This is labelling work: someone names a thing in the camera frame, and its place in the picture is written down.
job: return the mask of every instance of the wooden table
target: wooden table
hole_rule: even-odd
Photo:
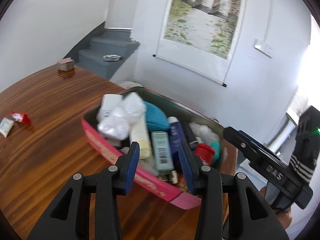
[[[110,165],[87,144],[80,116],[103,94],[122,90],[81,68],[64,73],[54,65],[0,94],[1,119],[13,110],[32,120],[28,126],[15,123],[7,138],[0,136],[0,209],[22,239],[74,173],[95,174]],[[236,154],[229,155],[222,171],[234,174],[235,167]],[[135,183],[126,197],[118,197],[118,206],[125,240],[194,239],[199,207],[179,209]],[[224,217],[227,212],[224,197]]]

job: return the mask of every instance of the pink box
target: pink box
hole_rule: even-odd
[[[167,116],[176,116],[178,118],[184,118],[188,122],[197,122],[199,124],[205,124],[211,128],[215,133],[222,137],[223,127],[211,119],[197,113],[196,111],[177,103],[169,98],[159,95],[155,92],[149,91],[145,88],[135,87],[130,90],[126,90],[122,94],[125,96],[130,92],[137,92],[143,100],[148,101],[164,111]],[[103,138],[98,131],[96,115],[100,106],[87,110],[82,118],[82,126],[86,135],[88,143],[91,144],[104,158],[106,158],[111,164],[115,164],[118,157],[123,153],[114,148],[105,138]],[[220,168],[221,163],[218,162],[216,169]],[[182,209],[191,209],[201,204],[201,199],[195,197],[189,193],[182,192],[180,189],[159,180],[152,174],[148,173],[144,169],[138,167],[134,181],[146,190],[157,195],[159,198],[164,199],[171,204],[180,207]]]

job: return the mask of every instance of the staircase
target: staircase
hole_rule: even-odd
[[[139,43],[131,41],[132,29],[108,28],[100,37],[90,41],[89,49],[79,51],[79,60],[76,63],[97,76],[109,80],[126,59],[139,47]],[[120,61],[104,61],[105,55],[120,55]]]

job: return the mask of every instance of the painting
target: painting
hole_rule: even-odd
[[[172,0],[164,39],[227,59],[241,0]]]

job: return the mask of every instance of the metal ashtray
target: metal ashtray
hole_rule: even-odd
[[[103,56],[104,61],[119,61],[122,57],[119,55],[105,55]]]

